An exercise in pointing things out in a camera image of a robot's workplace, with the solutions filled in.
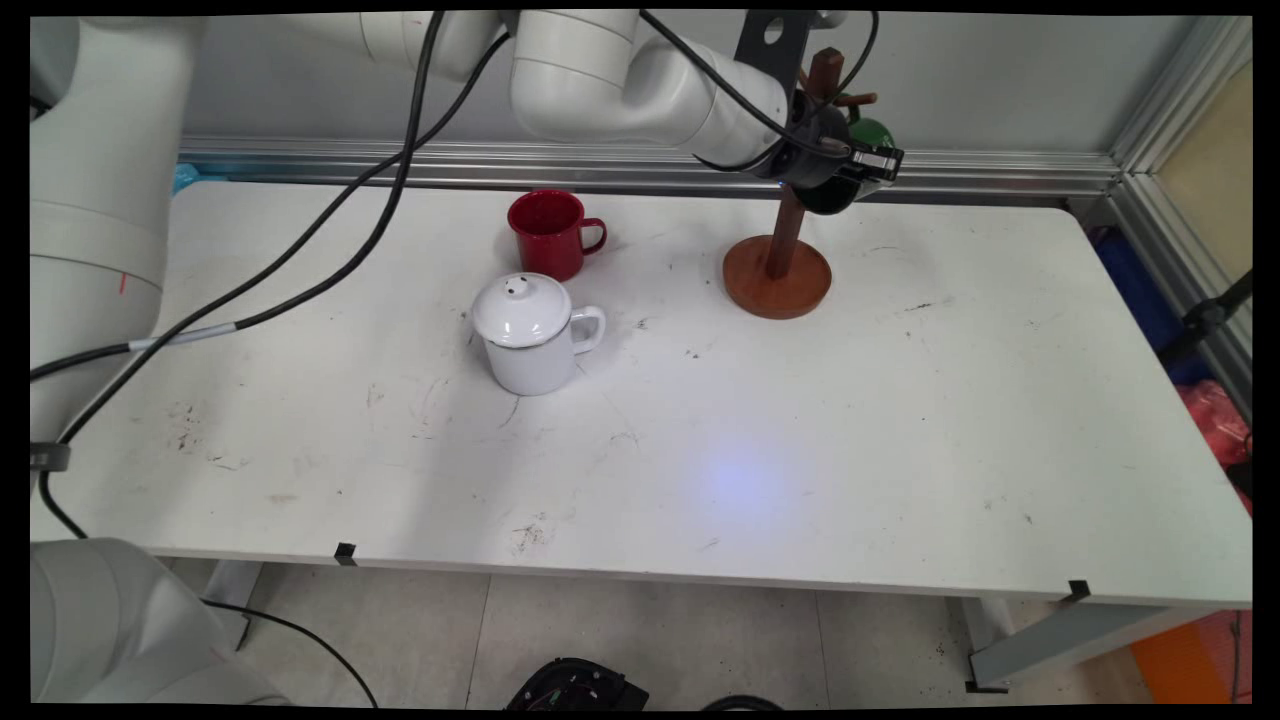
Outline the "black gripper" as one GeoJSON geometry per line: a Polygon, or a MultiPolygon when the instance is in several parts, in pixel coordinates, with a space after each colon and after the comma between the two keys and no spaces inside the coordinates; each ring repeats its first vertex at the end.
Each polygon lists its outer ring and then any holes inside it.
{"type": "Polygon", "coordinates": [[[905,152],[888,145],[851,143],[849,114],[836,106],[818,109],[818,101],[805,92],[792,92],[788,129],[809,145],[828,154],[845,152],[845,159],[828,158],[794,143],[774,155],[774,177],[795,188],[817,188],[828,181],[850,183],[895,183],[905,152]]]}

